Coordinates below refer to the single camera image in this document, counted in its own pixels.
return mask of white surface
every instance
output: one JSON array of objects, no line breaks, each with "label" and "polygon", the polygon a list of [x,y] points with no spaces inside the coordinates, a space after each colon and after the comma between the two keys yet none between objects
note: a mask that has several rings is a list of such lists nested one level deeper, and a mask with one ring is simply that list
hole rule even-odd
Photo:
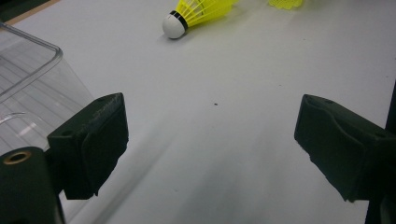
[{"label": "white surface", "polygon": [[176,4],[62,0],[16,24],[95,97],[125,95],[128,151],[71,223],[363,223],[367,203],[345,203],[293,132],[304,93],[385,125],[396,1],[241,0],[175,41]]}]

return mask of shuttlecock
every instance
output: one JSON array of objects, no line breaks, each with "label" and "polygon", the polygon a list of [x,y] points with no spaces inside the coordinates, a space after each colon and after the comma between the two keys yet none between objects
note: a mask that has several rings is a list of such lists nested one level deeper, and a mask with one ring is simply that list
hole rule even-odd
[{"label": "shuttlecock", "polygon": [[303,0],[270,0],[268,4],[271,7],[279,9],[292,9],[293,7],[299,7],[303,3]]},{"label": "shuttlecock", "polygon": [[176,9],[163,19],[163,32],[169,38],[179,38],[193,25],[227,14],[237,1],[180,0]]}]

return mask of metal screw hole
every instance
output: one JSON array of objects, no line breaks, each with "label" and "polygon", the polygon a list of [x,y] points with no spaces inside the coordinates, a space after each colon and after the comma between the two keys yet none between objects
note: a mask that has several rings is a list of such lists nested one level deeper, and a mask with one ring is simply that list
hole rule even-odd
[{"label": "metal screw hole", "polygon": [[32,156],[30,151],[20,151],[8,156],[3,163],[5,165],[14,165],[26,161]]}]

